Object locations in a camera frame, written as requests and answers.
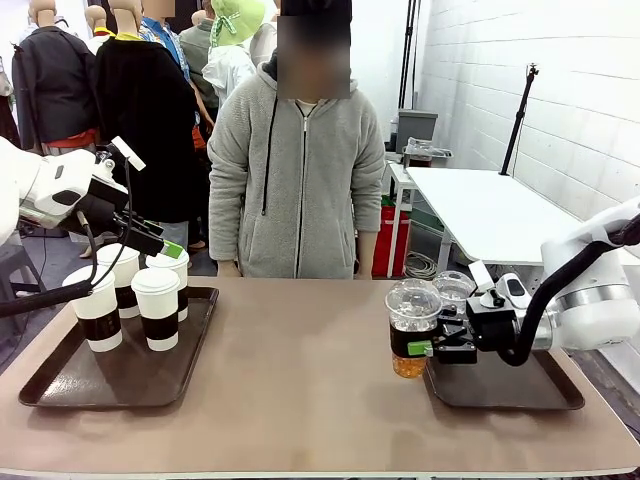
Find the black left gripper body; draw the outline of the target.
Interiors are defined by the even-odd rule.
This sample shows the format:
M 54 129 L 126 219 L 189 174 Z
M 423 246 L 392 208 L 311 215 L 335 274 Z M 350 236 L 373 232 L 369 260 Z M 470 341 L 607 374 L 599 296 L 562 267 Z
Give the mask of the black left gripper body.
M 84 235 L 78 211 L 84 214 L 94 238 L 109 232 L 116 235 L 120 243 L 140 253 L 151 256 L 159 253 L 158 236 L 139 234 L 131 229 L 129 218 L 140 215 L 129 208 L 129 193 L 121 185 L 101 180 L 90 182 L 88 193 L 74 205 L 67 217 L 67 231 Z

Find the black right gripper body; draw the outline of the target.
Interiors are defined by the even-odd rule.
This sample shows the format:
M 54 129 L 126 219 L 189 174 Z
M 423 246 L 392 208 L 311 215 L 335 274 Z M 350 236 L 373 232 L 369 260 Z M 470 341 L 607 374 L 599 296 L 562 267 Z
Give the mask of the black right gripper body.
M 517 317 L 512 307 L 488 308 L 482 305 L 480 297 L 471 297 L 467 300 L 467 319 L 480 351 L 501 351 L 515 346 Z

